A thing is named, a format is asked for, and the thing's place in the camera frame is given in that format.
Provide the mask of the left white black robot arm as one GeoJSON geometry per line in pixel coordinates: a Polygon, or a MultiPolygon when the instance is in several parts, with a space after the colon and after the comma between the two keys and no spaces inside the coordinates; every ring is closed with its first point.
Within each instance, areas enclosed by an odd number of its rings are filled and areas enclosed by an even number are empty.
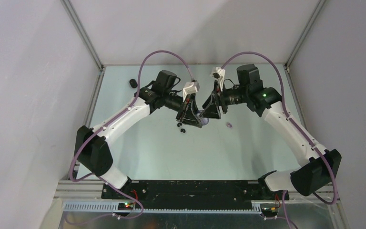
{"type": "Polygon", "coordinates": [[[139,89],[122,110],[93,128],[83,125],[78,129],[74,159],[92,175],[112,185],[114,194],[119,198],[129,197],[132,186],[129,177],[115,165],[110,146],[128,129],[162,107],[176,111],[178,123],[202,127],[195,104],[195,96],[200,89],[198,81],[187,82],[182,96],[174,90],[179,82],[176,74],[162,70],[156,80],[139,89]]]}

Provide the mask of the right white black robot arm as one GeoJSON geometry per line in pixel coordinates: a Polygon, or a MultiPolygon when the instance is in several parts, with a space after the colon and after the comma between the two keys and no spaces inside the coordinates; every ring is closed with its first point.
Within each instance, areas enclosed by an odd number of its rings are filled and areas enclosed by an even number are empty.
{"type": "Polygon", "coordinates": [[[213,91],[203,104],[200,116],[221,119],[221,114],[227,113],[228,106],[246,104],[282,136],[300,166],[293,170],[273,171],[259,178],[260,197],[271,199],[281,190],[309,196],[330,183],[337,175],[342,159],[340,153],[320,144],[289,111],[284,110],[281,95],[276,89],[263,86],[254,64],[239,66],[236,72],[239,83],[225,88],[225,70],[216,67],[212,71],[213,91]]]}

